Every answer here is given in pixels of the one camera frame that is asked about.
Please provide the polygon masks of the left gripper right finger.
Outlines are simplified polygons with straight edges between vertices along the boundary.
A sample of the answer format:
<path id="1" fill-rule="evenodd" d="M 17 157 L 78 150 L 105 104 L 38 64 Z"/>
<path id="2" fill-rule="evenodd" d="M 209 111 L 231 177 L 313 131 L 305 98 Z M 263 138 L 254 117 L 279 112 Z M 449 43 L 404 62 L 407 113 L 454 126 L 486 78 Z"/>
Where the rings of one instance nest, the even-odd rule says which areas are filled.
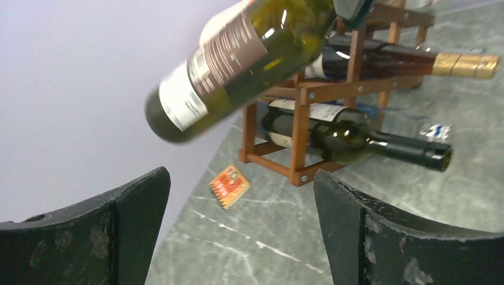
<path id="1" fill-rule="evenodd" d="M 313 180 L 334 284 L 502 284 L 503 234 L 406 212 L 329 172 Z"/>

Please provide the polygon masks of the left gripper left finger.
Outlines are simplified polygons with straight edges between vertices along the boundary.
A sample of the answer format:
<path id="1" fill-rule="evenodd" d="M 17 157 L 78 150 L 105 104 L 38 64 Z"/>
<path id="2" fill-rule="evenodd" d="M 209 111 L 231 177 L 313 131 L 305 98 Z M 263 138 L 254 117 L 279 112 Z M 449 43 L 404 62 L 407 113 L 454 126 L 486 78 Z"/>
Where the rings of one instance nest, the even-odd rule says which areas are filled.
<path id="1" fill-rule="evenodd" d="M 1 223 L 1 283 L 144 284 L 170 188 L 158 167 L 71 206 Z"/>

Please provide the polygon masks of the dark green black-capped bottle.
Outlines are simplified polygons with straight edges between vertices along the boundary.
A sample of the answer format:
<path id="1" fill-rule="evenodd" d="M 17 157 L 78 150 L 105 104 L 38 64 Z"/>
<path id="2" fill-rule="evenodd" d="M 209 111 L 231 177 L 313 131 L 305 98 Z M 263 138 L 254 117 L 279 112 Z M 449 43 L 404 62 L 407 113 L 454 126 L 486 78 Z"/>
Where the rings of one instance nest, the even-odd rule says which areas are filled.
<path id="1" fill-rule="evenodd" d="M 257 101 L 257 133 L 284 148 L 294 142 L 295 102 Z M 378 155 L 445 172 L 451 163 L 449 144 L 380 132 L 369 115 L 351 107 L 316 103 L 310 106 L 307 152 L 347 166 Z"/>

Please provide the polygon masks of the olive green wine bottle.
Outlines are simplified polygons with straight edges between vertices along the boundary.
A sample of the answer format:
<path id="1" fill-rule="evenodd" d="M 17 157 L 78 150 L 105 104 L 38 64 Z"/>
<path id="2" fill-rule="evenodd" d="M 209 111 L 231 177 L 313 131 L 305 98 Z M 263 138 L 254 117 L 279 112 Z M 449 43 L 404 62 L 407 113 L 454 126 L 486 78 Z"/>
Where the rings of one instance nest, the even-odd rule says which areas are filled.
<path id="1" fill-rule="evenodd" d="M 150 129 L 185 143 L 322 52 L 337 18 L 349 29 L 366 19 L 372 1 L 253 1 L 182 61 L 144 105 Z"/>

